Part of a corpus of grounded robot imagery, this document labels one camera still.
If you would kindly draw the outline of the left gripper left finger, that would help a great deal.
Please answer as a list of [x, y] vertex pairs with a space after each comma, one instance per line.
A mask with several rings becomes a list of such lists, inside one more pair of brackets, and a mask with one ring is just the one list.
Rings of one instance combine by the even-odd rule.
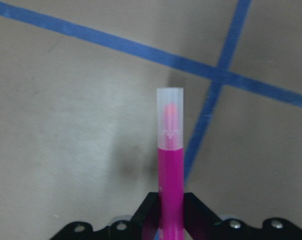
[[65, 225], [53, 240], [152, 240], [159, 227], [160, 201], [157, 192], [150, 192], [130, 220], [120, 219], [100, 230], [91, 224], [74, 221]]

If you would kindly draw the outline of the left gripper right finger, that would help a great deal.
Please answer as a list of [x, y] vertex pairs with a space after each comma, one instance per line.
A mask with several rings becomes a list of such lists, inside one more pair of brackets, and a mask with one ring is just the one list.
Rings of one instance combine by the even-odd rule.
[[222, 220], [191, 192], [184, 194], [184, 228], [193, 240], [302, 240], [302, 229], [284, 218], [266, 219], [261, 228]]

